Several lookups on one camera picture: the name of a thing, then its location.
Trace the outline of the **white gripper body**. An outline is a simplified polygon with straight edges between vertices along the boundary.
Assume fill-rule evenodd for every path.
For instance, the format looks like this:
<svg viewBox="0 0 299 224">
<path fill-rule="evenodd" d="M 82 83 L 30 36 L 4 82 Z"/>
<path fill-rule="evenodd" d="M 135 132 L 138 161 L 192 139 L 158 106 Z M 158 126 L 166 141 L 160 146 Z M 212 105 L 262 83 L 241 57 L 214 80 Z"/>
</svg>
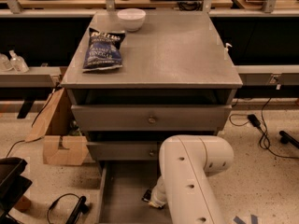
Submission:
<svg viewBox="0 0 299 224">
<path fill-rule="evenodd" d="M 158 178 L 157 184 L 151 191 L 151 198 L 150 200 L 155 203 L 167 203 L 164 181 L 161 177 Z"/>
</svg>

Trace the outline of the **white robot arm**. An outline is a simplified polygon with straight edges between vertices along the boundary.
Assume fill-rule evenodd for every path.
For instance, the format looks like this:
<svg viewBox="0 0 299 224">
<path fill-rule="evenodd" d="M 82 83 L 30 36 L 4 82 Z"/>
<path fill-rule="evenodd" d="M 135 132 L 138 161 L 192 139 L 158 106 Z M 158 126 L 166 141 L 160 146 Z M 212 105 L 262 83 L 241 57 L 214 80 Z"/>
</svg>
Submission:
<svg viewBox="0 0 299 224">
<path fill-rule="evenodd" d="M 175 135 L 159 151 L 161 176 L 149 205 L 167 206 L 173 224 L 226 224 L 207 177 L 227 170 L 234 151 L 213 135 Z"/>
</svg>

